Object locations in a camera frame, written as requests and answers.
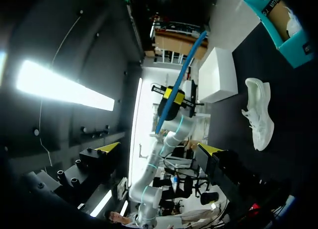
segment ceiling light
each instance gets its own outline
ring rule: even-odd
[[[155,21],[153,21],[153,25],[152,25],[151,30],[150,30],[150,38],[153,37],[154,29],[155,29]]]
[[[133,153],[134,153],[134,144],[135,144],[136,122],[137,122],[137,114],[138,114],[138,108],[139,108],[142,83],[143,83],[143,79],[139,78],[137,96],[136,96],[136,102],[135,102],[135,109],[134,109],[133,127],[132,127],[131,138],[130,138],[128,187],[131,186],[131,180],[132,180],[132,175],[133,175],[133,157],[134,157]]]
[[[99,202],[97,207],[90,213],[90,215],[95,218],[100,213],[100,211],[105,207],[106,203],[109,201],[110,198],[111,198],[111,190],[109,190],[108,193],[106,193],[106,195]]]
[[[0,86],[2,83],[3,75],[4,75],[4,67],[6,63],[6,52],[0,52]]]
[[[121,209],[120,211],[120,215],[124,216],[125,212],[126,212],[126,209],[127,209],[127,206],[128,206],[128,202],[127,200],[124,202],[124,205],[123,205],[123,208]]]
[[[16,87],[45,98],[112,111],[114,99],[88,89],[29,60],[24,61]]]

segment white box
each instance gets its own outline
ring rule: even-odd
[[[232,53],[214,48],[199,70],[198,100],[217,102],[238,93]]]

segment white sneaker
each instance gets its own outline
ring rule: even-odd
[[[254,148],[264,150],[274,132],[274,122],[268,115],[268,104],[270,100],[269,83],[263,83],[256,78],[247,78],[245,84],[248,89],[247,112],[242,110],[250,123],[253,134]]]

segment red object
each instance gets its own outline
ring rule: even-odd
[[[257,203],[254,203],[253,206],[251,206],[251,208],[249,209],[249,211],[255,210],[255,212],[250,212],[249,216],[256,216],[259,212],[257,209],[259,209],[259,208],[260,208],[260,206]]]

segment blue hose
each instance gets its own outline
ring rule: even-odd
[[[194,45],[192,46],[192,49],[190,50],[190,53],[189,53],[188,57],[186,58],[184,65],[182,66],[182,69],[180,71],[178,79],[173,86],[172,92],[171,92],[171,94],[170,94],[170,96],[169,96],[169,98],[168,98],[168,100],[163,108],[162,115],[158,120],[158,124],[156,127],[156,134],[158,134],[160,132],[160,129],[161,129],[163,122],[165,121],[165,119],[168,115],[168,112],[170,110],[170,107],[171,107],[174,99],[175,99],[175,96],[178,93],[178,89],[179,89],[180,84],[182,82],[183,75],[185,74],[185,71],[187,70],[187,68],[190,64],[191,59],[193,58],[195,52],[197,51],[197,48],[201,45],[201,43],[204,40],[206,35],[207,35],[206,31],[202,32],[200,37],[195,41]]]

